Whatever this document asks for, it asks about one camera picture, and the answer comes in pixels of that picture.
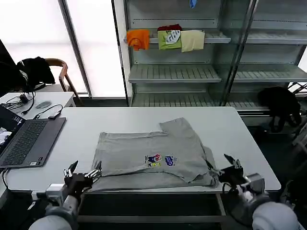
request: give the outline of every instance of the white window blind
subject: white window blind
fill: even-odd
[[[86,92],[57,0],[1,0],[0,22],[0,39],[15,63],[37,56],[61,59],[77,92]],[[61,68],[51,69],[58,83]]]
[[[93,97],[125,97],[111,0],[67,0]]]

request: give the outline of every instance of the metal shelf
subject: metal shelf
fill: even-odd
[[[229,95],[226,106],[236,108],[238,111],[269,111],[268,107],[262,106],[254,93],[235,93]]]
[[[214,31],[214,32],[206,32],[205,31],[205,44],[208,43],[230,43],[231,38],[225,36],[220,31]],[[151,38],[150,38],[150,44],[158,44],[158,32],[157,31],[151,31]]]
[[[136,93],[132,107],[215,106],[208,93]]]
[[[290,34],[285,32],[250,32],[247,44],[307,44],[307,34]]]
[[[211,65],[134,65],[130,83],[199,83],[220,82]]]
[[[235,82],[305,82],[307,73],[294,65],[242,64],[239,65]]]

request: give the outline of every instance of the red cloth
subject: red cloth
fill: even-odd
[[[169,26],[161,26],[161,27],[158,28],[158,31],[166,31],[166,30],[180,30],[180,31],[182,31],[182,28],[179,24],[169,25]]]

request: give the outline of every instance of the laptop screen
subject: laptop screen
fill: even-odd
[[[23,118],[0,105],[0,155],[24,122]]]

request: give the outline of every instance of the black backpack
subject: black backpack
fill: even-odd
[[[287,121],[292,127],[298,126],[302,122],[300,115],[301,105],[298,103],[295,95],[282,87],[272,87],[262,90],[258,93],[258,99],[261,105],[270,109],[273,117],[270,122],[272,132],[282,131]],[[277,128],[275,127],[275,117],[280,118]]]

